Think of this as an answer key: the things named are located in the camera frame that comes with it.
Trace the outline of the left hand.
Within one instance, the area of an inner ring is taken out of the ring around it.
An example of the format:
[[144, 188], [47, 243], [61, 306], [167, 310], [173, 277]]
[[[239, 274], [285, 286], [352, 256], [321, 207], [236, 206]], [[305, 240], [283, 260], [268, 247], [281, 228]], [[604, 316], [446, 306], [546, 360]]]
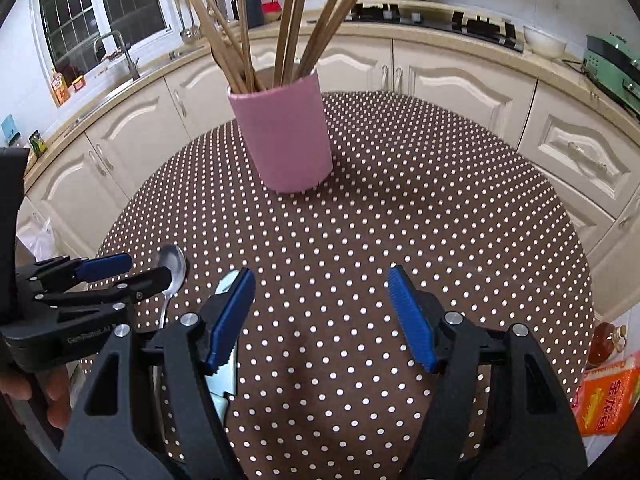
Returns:
[[[32, 386], [20, 373], [2, 370], [1, 392], [19, 401], [32, 397]], [[48, 422], [59, 430], [65, 430], [70, 420], [70, 382], [65, 365], [44, 373], [44, 394], [48, 398]]]

